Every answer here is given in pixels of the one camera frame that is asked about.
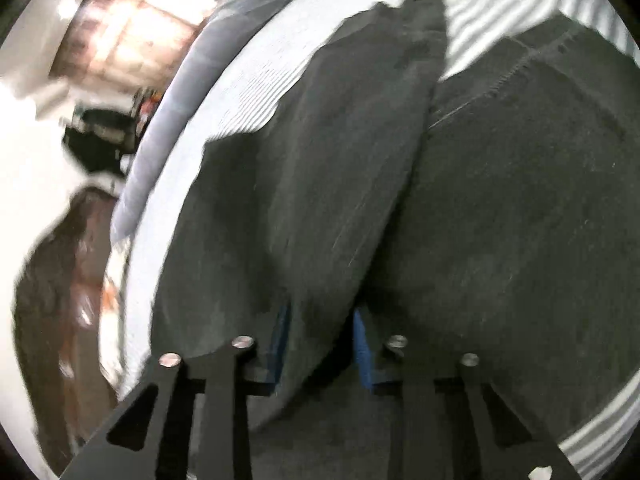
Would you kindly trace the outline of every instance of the white cloth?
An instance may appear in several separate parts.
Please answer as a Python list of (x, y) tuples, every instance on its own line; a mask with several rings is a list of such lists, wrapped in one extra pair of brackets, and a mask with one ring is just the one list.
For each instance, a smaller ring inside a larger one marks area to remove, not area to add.
[[(402, 0), (295, 0), (260, 31), (226, 69), (186, 127), (167, 160), (140, 222), (127, 279), (127, 372), (121, 394), (132, 388), (148, 354), (148, 327), (158, 277), (182, 202), (200, 169), (209, 139), (255, 131), (273, 115), (278, 100), (297, 81), (313, 53), (340, 23), (376, 2)], [(468, 67), (500, 38), (520, 33), (560, 10), (640, 61), (640, 50), (607, 0), (446, 0), (447, 78)], [(640, 374), (599, 416), (561, 447), (585, 480), (611, 462), (640, 419)], [(600, 460), (606, 454), (606, 460)]]

